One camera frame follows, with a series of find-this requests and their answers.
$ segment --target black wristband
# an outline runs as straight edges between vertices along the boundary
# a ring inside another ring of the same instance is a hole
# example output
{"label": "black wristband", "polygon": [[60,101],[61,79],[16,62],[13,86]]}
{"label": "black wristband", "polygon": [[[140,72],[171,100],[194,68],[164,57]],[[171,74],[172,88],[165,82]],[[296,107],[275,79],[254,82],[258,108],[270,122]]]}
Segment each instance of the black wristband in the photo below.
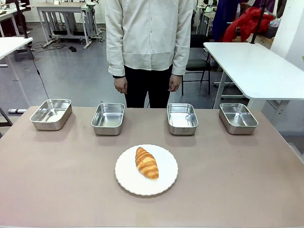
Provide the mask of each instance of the black wristband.
{"label": "black wristband", "polygon": [[123,78],[123,77],[125,77],[125,76],[114,76],[114,75],[113,75],[113,78],[115,78],[115,79]]}

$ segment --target pastry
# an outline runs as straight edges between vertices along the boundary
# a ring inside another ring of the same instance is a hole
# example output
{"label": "pastry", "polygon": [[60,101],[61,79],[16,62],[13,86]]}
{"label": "pastry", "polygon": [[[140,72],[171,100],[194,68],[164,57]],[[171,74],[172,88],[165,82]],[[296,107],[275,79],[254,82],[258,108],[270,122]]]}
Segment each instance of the pastry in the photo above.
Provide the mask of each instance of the pastry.
{"label": "pastry", "polygon": [[146,178],[154,181],[158,179],[159,174],[156,160],[152,154],[142,147],[139,147],[136,151],[135,163],[139,172]]}

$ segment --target plate rim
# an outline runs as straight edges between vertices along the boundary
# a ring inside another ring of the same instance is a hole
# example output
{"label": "plate rim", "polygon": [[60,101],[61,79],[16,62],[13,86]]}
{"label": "plate rim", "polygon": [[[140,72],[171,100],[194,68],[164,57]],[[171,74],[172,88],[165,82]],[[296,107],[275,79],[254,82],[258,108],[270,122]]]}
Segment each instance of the plate rim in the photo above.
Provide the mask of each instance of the plate rim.
{"label": "plate rim", "polygon": [[115,178],[116,178],[117,182],[119,183],[119,185],[120,185],[123,189],[125,189],[126,191],[128,191],[128,192],[130,192],[130,193],[132,193],[132,194],[135,194],[135,195],[139,195],[139,196],[155,196],[155,195],[161,194],[161,193],[165,192],[166,190],[168,190],[168,189],[175,183],[175,181],[176,181],[176,179],[177,179],[177,177],[178,177],[178,175],[179,175],[179,166],[178,166],[178,163],[176,162],[176,159],[175,159],[174,155],[173,155],[169,150],[167,150],[167,149],[165,149],[165,148],[163,148],[163,147],[161,147],[161,146],[158,146],[158,147],[163,148],[164,150],[166,150],[167,152],[169,152],[169,153],[173,156],[173,158],[174,158],[174,160],[175,160],[175,163],[176,163],[176,167],[177,167],[177,174],[176,174],[176,177],[175,177],[174,181],[172,182],[172,184],[171,184],[168,188],[164,189],[163,191],[160,191],[160,192],[157,192],[157,193],[153,193],[153,194],[140,194],[140,193],[136,193],[136,192],[133,192],[133,191],[131,191],[131,190],[126,189],[126,188],[119,182],[119,180],[118,180],[118,178],[117,178],[117,176],[116,176],[117,161],[118,161],[119,158],[123,155],[123,153],[125,153],[127,150],[131,149],[132,147],[136,147],[136,146],[145,146],[145,145],[158,146],[158,145],[154,145],[154,144],[140,144],[140,145],[131,146],[130,148],[126,149],[124,152],[122,152],[122,154],[121,154],[121,155],[118,157],[118,159],[116,160],[115,167],[114,167],[114,174],[115,174]]}

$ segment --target metal container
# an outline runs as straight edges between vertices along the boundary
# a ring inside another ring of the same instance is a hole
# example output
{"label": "metal container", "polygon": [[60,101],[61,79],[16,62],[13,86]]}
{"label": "metal container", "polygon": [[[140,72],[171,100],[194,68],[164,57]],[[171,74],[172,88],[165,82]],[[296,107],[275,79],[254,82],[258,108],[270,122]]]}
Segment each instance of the metal container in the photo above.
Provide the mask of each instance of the metal container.
{"label": "metal container", "polygon": [[46,100],[29,119],[36,129],[58,131],[72,113],[72,101],[66,99]]}
{"label": "metal container", "polygon": [[124,105],[102,103],[92,119],[92,126],[97,135],[119,135],[123,127]]}
{"label": "metal container", "polygon": [[193,135],[199,122],[190,104],[167,105],[169,131],[174,135]]}
{"label": "metal container", "polygon": [[252,134],[258,122],[243,104],[220,104],[219,117],[230,134]]}

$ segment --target red jacket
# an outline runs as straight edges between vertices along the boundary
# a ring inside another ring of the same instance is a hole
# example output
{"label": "red jacket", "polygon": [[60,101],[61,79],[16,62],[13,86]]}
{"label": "red jacket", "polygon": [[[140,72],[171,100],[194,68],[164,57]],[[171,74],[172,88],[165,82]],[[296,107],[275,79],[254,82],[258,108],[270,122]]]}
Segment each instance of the red jacket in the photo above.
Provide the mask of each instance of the red jacket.
{"label": "red jacket", "polygon": [[[226,30],[223,42],[232,42],[236,37],[236,29],[240,28],[241,41],[244,42],[249,38],[251,33],[255,33],[257,23],[261,15],[261,9],[256,7],[250,7],[245,13],[235,20]],[[274,19],[272,15],[263,15],[261,26],[258,32],[266,32],[268,30],[269,23]]]}

